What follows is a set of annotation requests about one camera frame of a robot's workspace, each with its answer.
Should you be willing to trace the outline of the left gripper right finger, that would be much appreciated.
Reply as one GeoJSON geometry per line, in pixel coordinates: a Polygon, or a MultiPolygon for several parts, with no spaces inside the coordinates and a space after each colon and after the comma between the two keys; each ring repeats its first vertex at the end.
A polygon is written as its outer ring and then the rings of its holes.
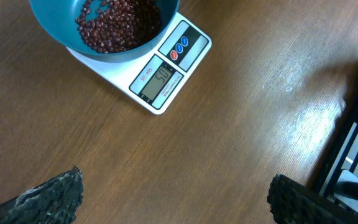
{"type": "Polygon", "coordinates": [[[276,223],[358,223],[358,213],[340,207],[282,174],[272,179],[267,202],[276,223]]]}

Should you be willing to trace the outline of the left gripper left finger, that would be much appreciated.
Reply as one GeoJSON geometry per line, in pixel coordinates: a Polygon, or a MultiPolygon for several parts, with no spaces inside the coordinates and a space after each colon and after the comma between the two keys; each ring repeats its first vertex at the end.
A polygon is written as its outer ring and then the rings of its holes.
{"type": "Polygon", "coordinates": [[[83,191],[82,171],[74,166],[0,204],[0,224],[73,223],[83,191]]]}

